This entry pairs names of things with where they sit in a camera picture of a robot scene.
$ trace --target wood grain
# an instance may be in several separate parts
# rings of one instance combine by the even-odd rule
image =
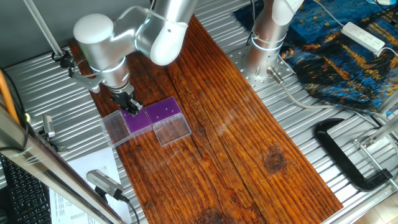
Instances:
[[[169,66],[127,62],[138,100],[174,96],[192,130],[165,147],[150,132],[117,148],[149,223],[320,223],[342,208],[195,17]],[[102,117],[118,110],[107,88],[92,96]]]

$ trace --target starry night fabric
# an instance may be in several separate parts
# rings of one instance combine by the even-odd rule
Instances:
[[[383,11],[365,0],[320,1],[342,24],[352,22],[398,50],[398,28],[391,25],[397,8]],[[256,14],[264,7],[257,1]],[[234,12],[247,29],[251,7]],[[398,89],[398,58],[385,50],[379,58],[341,32],[341,26],[317,3],[305,0],[293,18],[281,56],[312,97],[329,105],[373,114]],[[390,115],[397,105],[388,111]]]

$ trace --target aluminum slotted surface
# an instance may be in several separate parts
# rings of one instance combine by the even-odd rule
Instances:
[[[199,0],[195,10],[199,21],[228,56],[234,54],[234,51],[238,53],[239,49],[246,44],[249,33],[234,18],[232,12],[247,4],[249,4],[248,0]],[[236,62],[236,57],[231,59],[234,63]],[[41,114],[52,115],[56,131],[53,141],[55,144],[67,147],[67,152],[60,153],[66,161],[108,147],[106,135],[98,124],[100,115],[90,93],[75,84],[68,77],[67,71],[52,61],[50,54],[10,67],[7,71],[16,81],[27,112],[32,117],[32,126],[36,130],[39,130],[42,125]],[[284,79],[287,88],[296,99],[302,103],[320,105],[317,99],[310,97],[302,88],[295,75],[286,75]],[[362,174],[369,177],[377,171],[365,153],[359,151],[353,144],[355,138],[375,131],[364,119],[350,111],[338,108],[327,110],[300,108],[291,102],[283,89],[275,82],[260,88],[256,86],[254,89],[267,109],[343,203],[344,209],[338,212],[336,217],[353,213],[356,209],[357,212],[352,214],[354,218],[350,219],[352,221],[392,193],[393,190],[386,187],[387,184],[375,192],[356,190],[322,149],[313,134],[315,125],[320,121],[328,118],[346,119],[329,133]],[[398,173],[398,157],[389,141],[378,142],[377,146],[369,148],[369,151],[392,175]],[[147,223],[116,151],[114,151],[114,156],[121,183],[126,189],[126,196],[136,208],[141,223]],[[0,187],[5,184],[0,166]],[[366,205],[360,204],[372,199],[377,192],[381,192],[382,195]],[[130,212],[131,219],[135,220],[134,214],[131,210]]]

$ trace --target transparent acrylic box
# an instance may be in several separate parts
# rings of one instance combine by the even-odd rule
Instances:
[[[152,130],[152,125],[144,110],[133,117],[121,109],[109,114],[99,123],[103,130],[108,132],[108,141],[112,142],[114,147]]]
[[[191,129],[174,97],[145,107],[161,146],[191,135]]]

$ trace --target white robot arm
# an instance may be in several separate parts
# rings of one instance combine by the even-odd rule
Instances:
[[[157,0],[153,11],[134,6],[112,21],[102,14],[82,17],[73,29],[87,62],[98,75],[76,81],[98,93],[107,86],[113,100],[124,110],[137,114],[142,105],[136,100],[129,81],[125,56],[140,51],[157,65],[168,65],[181,51],[185,32],[197,0]]]
[[[113,100],[137,114],[142,105],[129,82],[125,56],[140,51],[157,65],[168,65],[181,51],[185,32],[198,0],[157,0],[153,11],[131,7],[119,19],[91,14],[81,18],[73,34],[96,78],[72,77],[98,93],[99,84],[109,87]],[[257,18],[245,69],[264,73],[277,63],[289,24],[303,0],[264,0]]]

